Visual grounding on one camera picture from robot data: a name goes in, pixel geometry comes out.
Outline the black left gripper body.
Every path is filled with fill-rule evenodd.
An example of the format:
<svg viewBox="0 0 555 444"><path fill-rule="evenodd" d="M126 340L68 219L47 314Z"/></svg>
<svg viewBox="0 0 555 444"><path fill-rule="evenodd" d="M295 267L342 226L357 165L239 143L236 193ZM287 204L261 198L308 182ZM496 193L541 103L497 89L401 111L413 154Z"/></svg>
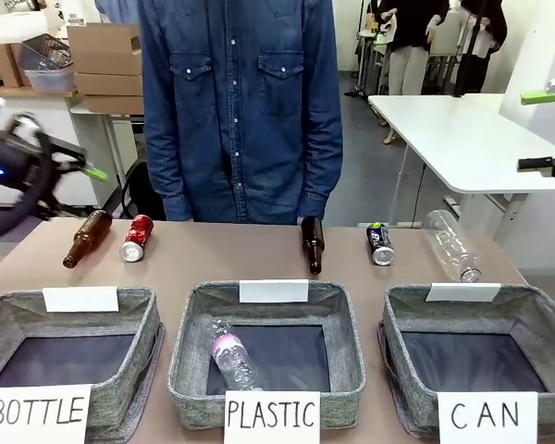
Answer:
<svg viewBox="0 0 555 444"><path fill-rule="evenodd" d="M53 204L60 178L55 153L55 145L33 115L14 115L0 129L0 185L25 194L38 186L38 201Z"/></svg>

